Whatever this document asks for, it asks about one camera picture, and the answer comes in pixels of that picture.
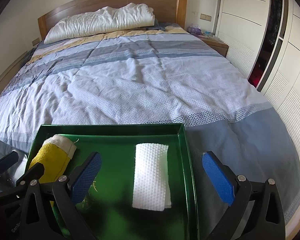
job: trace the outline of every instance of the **light switch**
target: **light switch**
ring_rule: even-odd
[[[206,15],[202,13],[200,14],[200,19],[211,22],[212,17],[210,15]]]

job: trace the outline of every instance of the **wooden nightstand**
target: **wooden nightstand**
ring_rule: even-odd
[[[204,37],[198,37],[198,38],[200,40],[202,40],[205,44],[207,44],[209,47],[216,50],[222,56],[224,56],[224,57],[227,56],[229,46],[227,44],[225,44],[224,42],[222,42],[221,40],[214,40],[214,39],[209,39],[209,38],[204,38]]]

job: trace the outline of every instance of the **yellow stripe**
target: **yellow stripe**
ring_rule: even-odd
[[[113,39],[117,37],[128,37],[128,36],[137,36],[137,35],[142,35],[142,34],[147,34],[147,35],[156,35],[160,33],[168,33],[168,34],[173,34],[173,33],[187,33],[184,29],[178,28],[178,27],[172,27],[168,26],[166,27],[167,31],[161,31],[161,30],[149,30],[149,31],[141,31],[141,30],[124,30],[124,31],[116,31],[116,32],[111,32],[111,33],[102,33],[102,34],[97,34],[93,36],[88,36],[88,37],[82,37],[80,39],[75,38],[75,41],[72,43],[68,43],[66,45],[63,45],[59,48],[52,49],[49,51],[44,52],[43,54],[39,54],[36,56],[33,56],[30,61],[28,61],[27,65],[51,54],[55,53],[64,49],[69,49],[78,45],[82,45],[85,43],[89,42],[94,42],[94,41],[102,41],[102,40],[107,40],[107,39]]]

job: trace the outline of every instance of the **white pillow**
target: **white pillow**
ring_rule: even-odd
[[[96,12],[87,12],[63,18],[50,29],[44,44],[69,38],[153,25],[153,9],[144,3],[137,5],[130,3],[120,9],[113,9],[107,6]]]

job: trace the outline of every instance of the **white fabric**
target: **white fabric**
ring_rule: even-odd
[[[168,145],[136,145],[132,207],[154,211],[171,207],[167,152]]]
[[[44,44],[69,38],[153,25],[153,9],[144,3],[137,5],[130,3],[119,9],[107,6],[96,12],[87,12],[63,18],[51,28],[44,40]]]
[[[61,150],[66,152],[66,154],[68,155],[68,157],[70,159],[72,159],[73,154],[74,154],[75,150],[77,149],[77,147],[74,145],[74,143],[70,139],[68,139],[67,137],[64,137],[60,134],[56,134],[56,135],[46,139],[43,142],[42,146],[47,143],[52,143],[52,144],[58,146]]]

